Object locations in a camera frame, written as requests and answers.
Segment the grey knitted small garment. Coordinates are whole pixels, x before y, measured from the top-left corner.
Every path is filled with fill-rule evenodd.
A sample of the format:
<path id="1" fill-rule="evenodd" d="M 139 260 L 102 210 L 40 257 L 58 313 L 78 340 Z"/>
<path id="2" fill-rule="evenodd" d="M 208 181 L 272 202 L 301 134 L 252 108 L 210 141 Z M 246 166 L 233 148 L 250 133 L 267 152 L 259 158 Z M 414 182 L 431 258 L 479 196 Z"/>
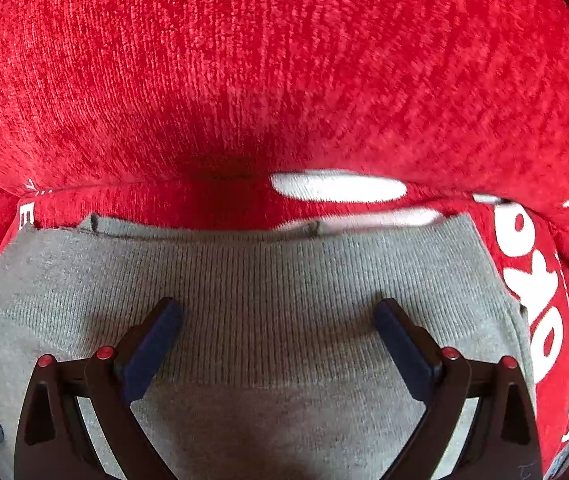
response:
<path id="1" fill-rule="evenodd" d="M 0 255 L 7 436 L 38 356 L 90 356 L 167 296 L 185 325 L 132 409 L 181 478 L 379 478 L 423 412 L 374 328 L 385 298 L 439 344 L 534 377 L 526 315 L 465 214 L 339 234 L 101 218 L 22 229 Z"/>

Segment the red printed bed cover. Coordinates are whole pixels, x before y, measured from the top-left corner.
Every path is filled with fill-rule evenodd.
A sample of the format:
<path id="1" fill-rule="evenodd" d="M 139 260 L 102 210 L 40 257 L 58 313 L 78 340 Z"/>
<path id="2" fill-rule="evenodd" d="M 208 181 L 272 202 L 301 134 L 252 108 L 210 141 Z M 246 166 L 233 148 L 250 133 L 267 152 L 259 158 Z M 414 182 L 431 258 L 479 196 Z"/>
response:
<path id="1" fill-rule="evenodd" d="M 413 184 L 398 195 L 391 178 L 336 170 L 43 188 L 19 196 L 0 188 L 0 255 L 22 229 L 75 229 L 101 218 L 196 233 L 339 234 L 428 226 L 460 214 L 473 221 L 526 315 L 534 377 L 524 380 L 537 415 L 543 476 L 551 478 L 569 463 L 569 222 L 489 194 Z M 16 433 L 8 437 L 0 428 L 0 477 L 9 479 Z"/>

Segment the red pillow with white characters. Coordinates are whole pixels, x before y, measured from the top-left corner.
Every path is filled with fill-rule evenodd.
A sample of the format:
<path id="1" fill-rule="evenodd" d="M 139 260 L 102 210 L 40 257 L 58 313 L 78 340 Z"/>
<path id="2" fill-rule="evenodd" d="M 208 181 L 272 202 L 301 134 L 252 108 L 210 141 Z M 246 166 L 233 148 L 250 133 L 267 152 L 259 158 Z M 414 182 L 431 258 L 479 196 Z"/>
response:
<path id="1" fill-rule="evenodd" d="M 0 188 L 306 169 L 569 221 L 569 8 L 0 0 Z"/>

